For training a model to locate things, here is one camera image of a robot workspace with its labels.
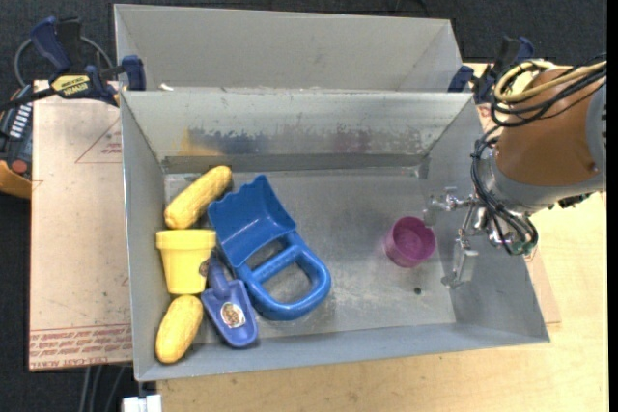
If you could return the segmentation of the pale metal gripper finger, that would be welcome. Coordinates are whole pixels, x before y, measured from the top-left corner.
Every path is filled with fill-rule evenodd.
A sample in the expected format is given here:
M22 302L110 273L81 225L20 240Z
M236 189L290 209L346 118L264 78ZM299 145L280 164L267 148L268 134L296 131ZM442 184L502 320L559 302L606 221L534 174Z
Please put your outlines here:
M441 279L441 283L449 289L455 289L470 282L478 257L479 252L471 247L469 235L464 229L459 229L455 238L452 267Z
M458 196L456 187L445 187L438 195L431 195L424 209L424 223L435 224L438 215L442 212L454 211L469 206L471 195Z

